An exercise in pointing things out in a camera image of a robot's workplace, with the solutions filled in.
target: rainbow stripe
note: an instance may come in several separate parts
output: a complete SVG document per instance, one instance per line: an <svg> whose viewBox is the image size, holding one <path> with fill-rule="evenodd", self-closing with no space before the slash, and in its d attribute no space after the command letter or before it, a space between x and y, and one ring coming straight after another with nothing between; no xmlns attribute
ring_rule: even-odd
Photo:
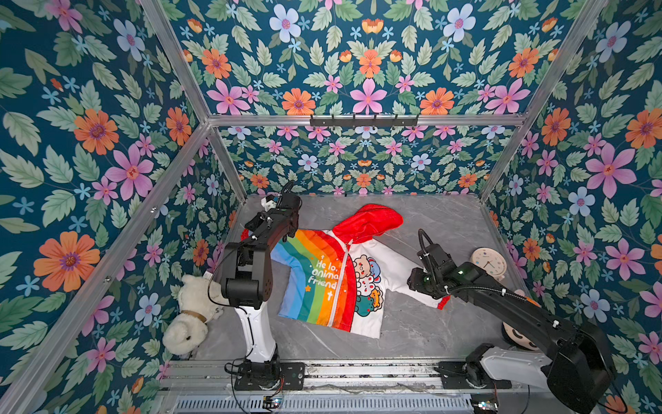
<svg viewBox="0 0 662 414"><path fill-rule="evenodd" d="M352 328L356 303L354 266L336 239L322 231L299 230L286 243L278 243L271 251L271 259L291 268L278 315L343 331ZM341 274L343 260L346 264Z"/></svg>

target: gray marble floor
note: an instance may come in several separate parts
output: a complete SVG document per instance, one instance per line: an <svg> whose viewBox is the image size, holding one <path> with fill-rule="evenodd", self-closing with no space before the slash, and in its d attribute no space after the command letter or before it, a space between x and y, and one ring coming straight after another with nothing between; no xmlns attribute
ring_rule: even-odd
<svg viewBox="0 0 662 414"><path fill-rule="evenodd" d="M313 197L303 196L301 229L331 229L362 205L389 206L404 217L404 224L378 240L418 263L417 231L423 228L457 263L469 259L478 247L501 249L487 230L476 197L472 195ZM238 223L250 220L260 209L260 199L250 197ZM400 293L388 292L381 338L372 339L286 319L277 315L285 294L289 268L273 263L274 289L269 300L269 320L282 359L425 357L464 358L482 342L506 346L500 321L490 313L452 299L443 310L432 309ZM505 284L516 287L516 280ZM237 314L227 309L209 323L209 335L198 348L196 360L241 358L246 345Z"/></svg>

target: orange flower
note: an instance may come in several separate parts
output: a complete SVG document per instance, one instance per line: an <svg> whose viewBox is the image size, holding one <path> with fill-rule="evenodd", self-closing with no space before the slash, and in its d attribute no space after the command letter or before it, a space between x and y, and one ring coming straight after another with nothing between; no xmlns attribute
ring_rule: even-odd
<svg viewBox="0 0 662 414"><path fill-rule="evenodd" d="M522 53L517 53L509 65L510 77L523 78L524 75L534 69L534 65L538 63L540 57L538 56L538 49L526 48Z"/></svg>
<svg viewBox="0 0 662 414"><path fill-rule="evenodd" d="M476 181L478 181L478 176L476 174L467 174L466 176L460 177L458 184L462 188L469 188L476 184Z"/></svg>
<svg viewBox="0 0 662 414"><path fill-rule="evenodd" d="M662 109L653 108L652 112L641 111L637 119L630 121L629 132L625 134L625 140L632 142L632 148L651 148L655 145L655 139L662 139Z"/></svg>
<svg viewBox="0 0 662 414"><path fill-rule="evenodd" d="M451 101L455 95L453 92L446 91L446 88L441 87L437 92L429 91L425 95L425 99L420 102L420 108L423 110L423 115L447 115L448 110L455 105L455 101Z"/></svg>
<svg viewBox="0 0 662 414"><path fill-rule="evenodd" d="M402 53L400 53L397 50L393 49L391 51L391 54L389 55L389 59L391 59L391 61L393 63L400 62L402 60Z"/></svg>
<svg viewBox="0 0 662 414"><path fill-rule="evenodd" d="M310 94L301 91L298 87L292 89L292 92L285 92L283 95L283 109L288 115L312 115L315 109L315 101L311 101Z"/></svg>
<svg viewBox="0 0 662 414"><path fill-rule="evenodd" d="M381 65L381 58L377 55L375 49L368 49L359 59L359 70L366 78L372 78L375 74L379 73L379 65Z"/></svg>
<svg viewBox="0 0 662 414"><path fill-rule="evenodd" d="M191 136L191 125L189 117L181 111L180 108L170 108L167 110L168 118L165 119L165 125L170 128L170 138L177 141L179 146L183 146Z"/></svg>
<svg viewBox="0 0 662 414"><path fill-rule="evenodd" d="M614 397L613 395L607 395L607 404L605 405L607 406L607 412L609 414L634 414L634 408L629 405L626 408L625 403L618 396Z"/></svg>
<svg viewBox="0 0 662 414"><path fill-rule="evenodd" d="M267 188L269 187L269 180L266 177L263 177L259 174L254 174L250 178L250 182L257 188Z"/></svg>
<svg viewBox="0 0 662 414"><path fill-rule="evenodd" d="M494 222L495 226L498 228L498 215L490 210L490 217L492 217L492 221Z"/></svg>
<svg viewBox="0 0 662 414"><path fill-rule="evenodd" d="M384 28L384 21L381 19L375 19L374 21L365 19L361 22L361 27L366 33L379 33Z"/></svg>
<svg viewBox="0 0 662 414"><path fill-rule="evenodd" d="M194 32L200 33L203 31L203 24L200 23L199 21L195 19L189 19L187 20L187 22L189 23L189 27L191 28L191 30L193 30Z"/></svg>
<svg viewBox="0 0 662 414"><path fill-rule="evenodd" d="M140 377L136 380L136 382L133 383L133 386L131 387L131 392L134 394L137 394L140 392L142 389L142 384L145 382L145 377Z"/></svg>
<svg viewBox="0 0 662 414"><path fill-rule="evenodd" d="M64 283L64 291L70 292L81 287L81 278L87 280L94 266L99 263L99 249L93 248L94 240L84 234L80 240L75 231L60 233L60 242L49 238L39 248L45 258L34 261L34 275L46 276L42 285L55 292Z"/></svg>
<svg viewBox="0 0 662 414"><path fill-rule="evenodd" d="M350 60L352 60L352 53L349 50L345 50L344 52L342 52L340 54L340 61L341 62L347 63Z"/></svg>
<svg viewBox="0 0 662 414"><path fill-rule="evenodd" d="M662 243L662 234L657 237L657 241ZM654 244L651 246L651 257L654 259L662 260L662 246L659 244ZM655 268L660 274L662 274L662 262L655 262Z"/></svg>
<svg viewBox="0 0 662 414"><path fill-rule="evenodd" d="M198 243L195 244L193 249L193 263L196 266L202 266L207 260L207 255L209 254L209 243L205 239L198 240Z"/></svg>
<svg viewBox="0 0 662 414"><path fill-rule="evenodd" d="M545 23L542 24L542 31L547 33L556 26L556 22L559 21L556 17L551 17L545 20Z"/></svg>
<svg viewBox="0 0 662 414"><path fill-rule="evenodd" d="M370 185L370 178L369 175L367 174L361 174L357 179L356 179L356 184L358 184L362 188L366 188L367 186Z"/></svg>
<svg viewBox="0 0 662 414"><path fill-rule="evenodd" d="M534 262L536 259L540 258L540 246L538 246L538 241L532 238L527 238L524 242L524 255L527 259Z"/></svg>
<svg viewBox="0 0 662 414"><path fill-rule="evenodd" d="M203 54L203 65L207 65L205 69L210 74L216 76L217 79L230 77L232 66L230 66L228 58L224 54L218 54L216 49L205 50Z"/></svg>
<svg viewBox="0 0 662 414"><path fill-rule="evenodd" d="M106 112L94 109L85 111L85 118L77 117L73 122L78 129L73 133L78 141L83 141L83 148L89 152L97 151L98 155L105 155L107 150L115 148L114 142L119 142L120 136L115 132L115 121L108 119Z"/></svg>
<svg viewBox="0 0 662 414"><path fill-rule="evenodd" d="M570 128L570 118L568 118L567 109L556 108L554 112L547 116L545 125L542 127L544 137L542 141L550 146L556 146L559 141L565 139L568 133L565 131Z"/></svg>

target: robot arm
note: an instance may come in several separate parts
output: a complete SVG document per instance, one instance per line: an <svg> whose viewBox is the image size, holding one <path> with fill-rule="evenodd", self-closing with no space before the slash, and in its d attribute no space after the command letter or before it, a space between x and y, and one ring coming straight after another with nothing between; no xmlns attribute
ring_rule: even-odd
<svg viewBox="0 0 662 414"><path fill-rule="evenodd" d="M593 324L578 327L535 306L473 263L456 266L439 244L423 246L423 236L430 241L423 230L419 236L418 256L425 269L413 269L407 281L409 288L436 299L456 296L515 328L551 360L540 366L540 371L554 396L579 413L589 413L616 376L605 334Z"/></svg>

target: plush toy collar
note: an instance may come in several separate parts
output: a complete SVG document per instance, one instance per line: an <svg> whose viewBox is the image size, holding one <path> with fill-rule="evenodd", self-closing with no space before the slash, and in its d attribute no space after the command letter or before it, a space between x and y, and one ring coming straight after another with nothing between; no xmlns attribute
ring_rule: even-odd
<svg viewBox="0 0 662 414"><path fill-rule="evenodd" d="M200 321L202 321L202 323L207 323L207 318L205 318L204 315L202 315L202 314L200 314L200 313L198 313L198 312L194 312L194 311L182 311L181 313L185 313L185 314L190 315L190 316L192 316L192 317L194 317L194 318L198 318L198 319L200 319Z"/></svg>

